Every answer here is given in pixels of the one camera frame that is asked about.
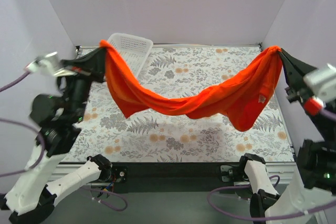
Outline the orange t shirt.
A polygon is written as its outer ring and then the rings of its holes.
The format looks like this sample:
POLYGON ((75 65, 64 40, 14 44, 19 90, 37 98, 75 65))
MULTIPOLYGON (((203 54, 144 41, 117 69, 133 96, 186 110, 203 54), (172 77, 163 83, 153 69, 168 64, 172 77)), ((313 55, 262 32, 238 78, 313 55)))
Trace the orange t shirt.
POLYGON ((99 47, 106 50, 107 87, 126 118, 146 109, 169 116, 186 115, 195 120, 222 114, 236 130, 244 132, 252 128, 273 96, 282 71, 279 55, 282 50, 271 46, 221 84, 192 97, 168 99, 141 86, 122 56, 106 40, 99 47))

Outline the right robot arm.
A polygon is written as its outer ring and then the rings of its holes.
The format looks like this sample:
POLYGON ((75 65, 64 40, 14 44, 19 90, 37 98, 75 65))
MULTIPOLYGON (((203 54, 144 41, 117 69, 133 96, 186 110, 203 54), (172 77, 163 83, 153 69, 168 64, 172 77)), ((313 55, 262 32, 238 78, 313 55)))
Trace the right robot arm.
POLYGON ((287 100, 300 103, 322 140, 304 140, 292 180, 282 194, 272 185, 264 159, 255 154, 240 158, 237 173, 249 181, 253 192, 249 221, 306 223, 311 214, 335 206, 335 67, 318 69, 284 49, 279 55, 287 100))

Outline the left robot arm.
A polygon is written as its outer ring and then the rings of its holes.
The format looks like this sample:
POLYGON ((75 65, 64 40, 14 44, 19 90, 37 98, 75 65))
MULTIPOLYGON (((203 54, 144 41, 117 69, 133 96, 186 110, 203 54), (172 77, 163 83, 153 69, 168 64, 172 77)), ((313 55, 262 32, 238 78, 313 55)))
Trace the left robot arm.
POLYGON ((80 134, 77 124, 84 118, 91 85, 104 81, 106 53, 104 48, 97 48, 78 59, 60 60, 52 52, 26 66, 27 74, 45 73, 66 85, 60 88, 60 96, 39 94, 32 102, 29 116, 40 131, 18 181, 1 195, 1 209, 11 212, 11 223, 41 223, 69 194, 87 183, 111 178, 111 162, 98 154, 74 172, 49 180, 80 134))

